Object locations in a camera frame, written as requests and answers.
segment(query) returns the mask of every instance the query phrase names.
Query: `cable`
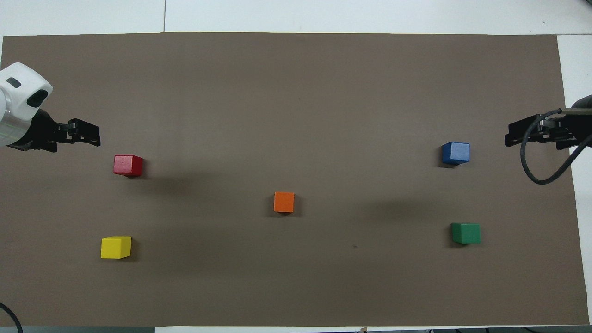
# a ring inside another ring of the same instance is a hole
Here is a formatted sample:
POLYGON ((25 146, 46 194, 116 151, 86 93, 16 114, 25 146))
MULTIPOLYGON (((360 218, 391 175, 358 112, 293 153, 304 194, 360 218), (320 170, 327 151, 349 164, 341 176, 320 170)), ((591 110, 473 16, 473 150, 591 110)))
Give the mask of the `cable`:
POLYGON ((568 157, 565 162, 559 167, 559 169, 557 169, 557 171, 555 171, 554 174, 552 174, 549 178, 544 179, 544 180, 540 180, 538 178, 536 178, 532 172, 530 171, 530 169, 528 168, 528 165, 526 165, 526 143, 528 142, 528 138, 530 136, 530 134, 532 133, 532 131, 535 129, 536 125, 543 119, 552 116, 554 114, 558 114, 561 113, 561 109, 557 109, 557 110, 553 110, 553 111, 549 111, 539 117, 537 117, 535 119, 535 121, 532 122, 532 124, 530 124, 530 126, 528 127, 528 129, 526 130, 526 133, 524 134, 524 138, 522 139, 522 144, 520 145, 520 161, 522 163, 522 168, 524 169, 524 172, 526 173, 526 175, 528 176, 528 178, 530 178, 530 180, 532 180, 533 182, 539 184, 539 185, 546 185, 549 184, 553 181, 555 181, 557 178, 559 178, 559 176, 561 176, 565 170, 567 170, 567 168, 570 167, 571 163, 575 160, 576 157, 578 157, 578 155, 584 150, 584 148, 586 148, 586 146, 592 142, 592 134, 588 135, 579 145, 578 148, 576 148, 574 150, 574 152, 570 155, 570 157, 568 157))
POLYGON ((532 333, 543 333, 543 332, 535 331, 534 329, 530 329, 528 327, 522 327, 522 328, 524 328, 525 330, 532 332, 532 333))
POLYGON ((0 303, 0 309, 4 310, 6 313, 8 313, 10 318, 12 318, 12 321, 14 321, 14 325, 17 327, 18 333, 22 333, 21 322, 18 321, 17 315, 15 315, 11 309, 9 309, 6 305, 4 305, 2 303, 0 303))

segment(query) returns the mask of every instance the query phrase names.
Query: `cube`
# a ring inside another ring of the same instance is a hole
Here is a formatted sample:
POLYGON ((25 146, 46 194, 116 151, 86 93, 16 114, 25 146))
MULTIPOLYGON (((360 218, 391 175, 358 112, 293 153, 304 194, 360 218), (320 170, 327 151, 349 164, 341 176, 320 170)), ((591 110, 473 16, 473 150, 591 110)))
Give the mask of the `cube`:
POLYGON ((466 142, 449 142, 442 146, 442 162, 459 165, 467 163, 471 154, 471 145, 466 142))
POLYGON ((141 176, 143 161, 143 158, 136 155, 115 155, 113 173, 128 177, 141 176))
POLYGON ((294 193, 276 192, 274 196, 274 212, 293 213, 294 193))
POLYGON ((477 223, 453 223, 452 240, 459 244, 480 244, 481 227, 477 223))
POLYGON ((101 258, 121 259, 131 254, 131 237, 114 236, 101 240, 101 258))

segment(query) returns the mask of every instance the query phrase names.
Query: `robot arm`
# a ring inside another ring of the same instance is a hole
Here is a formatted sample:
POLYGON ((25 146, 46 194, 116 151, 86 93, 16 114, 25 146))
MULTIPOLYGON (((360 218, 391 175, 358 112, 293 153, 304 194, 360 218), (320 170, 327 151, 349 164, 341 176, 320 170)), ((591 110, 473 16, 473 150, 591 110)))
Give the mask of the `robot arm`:
POLYGON ((592 95, 578 100, 571 108, 535 114, 509 124, 505 139, 506 147, 520 144, 520 161, 530 180, 540 185, 553 182, 567 170, 584 148, 592 147, 592 95), (554 174, 540 180, 532 174, 526 163, 526 144, 532 141, 555 142, 557 149, 573 146, 577 148, 554 174))
POLYGON ((101 145, 99 128, 80 119, 56 123, 39 107, 53 87, 22 63, 0 71, 0 146, 57 152, 58 143, 101 145))

